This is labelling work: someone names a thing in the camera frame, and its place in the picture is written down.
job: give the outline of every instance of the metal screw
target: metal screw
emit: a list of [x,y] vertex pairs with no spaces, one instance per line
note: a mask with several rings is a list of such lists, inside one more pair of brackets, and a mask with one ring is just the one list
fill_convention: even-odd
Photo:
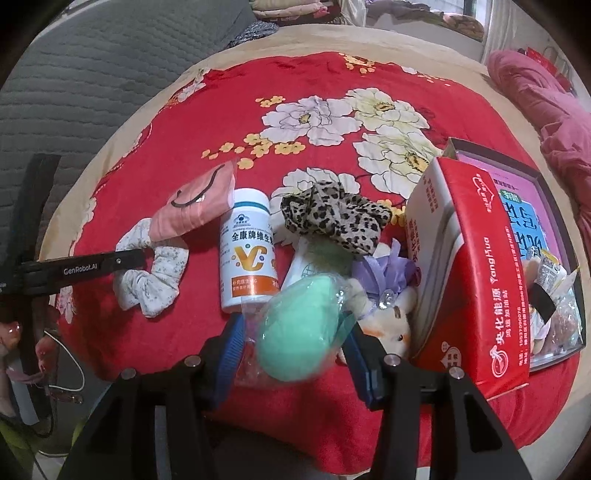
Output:
[[460,367],[451,367],[449,369],[449,374],[456,380],[464,378],[464,370],[462,370]]
[[185,359],[184,364],[187,365],[187,367],[198,367],[199,365],[201,365],[201,357],[198,355],[189,355]]
[[402,363],[402,359],[394,353],[389,353],[384,357],[384,363],[389,367],[397,367]]
[[137,372],[135,371],[135,368],[126,368],[121,372],[121,378],[123,380],[131,380],[133,377],[135,377],[136,373]]

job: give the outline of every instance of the green egg-shaped sponge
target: green egg-shaped sponge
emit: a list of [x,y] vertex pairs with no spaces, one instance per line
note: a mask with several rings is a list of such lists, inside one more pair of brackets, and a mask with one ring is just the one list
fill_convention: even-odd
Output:
[[313,275],[271,299],[256,341],[258,363],[268,375],[294,382],[322,367],[339,326],[338,294],[334,277]]

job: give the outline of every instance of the red cardboard box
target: red cardboard box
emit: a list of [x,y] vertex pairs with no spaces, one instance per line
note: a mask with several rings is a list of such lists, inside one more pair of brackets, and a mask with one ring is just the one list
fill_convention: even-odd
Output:
[[490,399],[527,384],[529,308],[519,250],[491,176],[431,162],[406,207],[419,269],[413,363],[461,367]]

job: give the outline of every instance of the purple ribbon bow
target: purple ribbon bow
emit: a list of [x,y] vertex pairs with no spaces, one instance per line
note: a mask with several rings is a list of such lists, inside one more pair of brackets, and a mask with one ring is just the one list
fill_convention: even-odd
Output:
[[353,278],[359,280],[370,299],[379,300],[386,289],[397,296],[408,286],[417,267],[412,260],[399,257],[399,253],[400,242],[393,238],[388,256],[374,258],[366,255],[353,262]]

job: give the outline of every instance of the window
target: window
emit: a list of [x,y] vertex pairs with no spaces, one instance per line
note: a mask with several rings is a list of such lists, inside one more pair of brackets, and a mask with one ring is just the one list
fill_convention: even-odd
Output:
[[475,17],[483,25],[486,22],[487,0],[421,0],[421,2],[430,6],[431,10]]

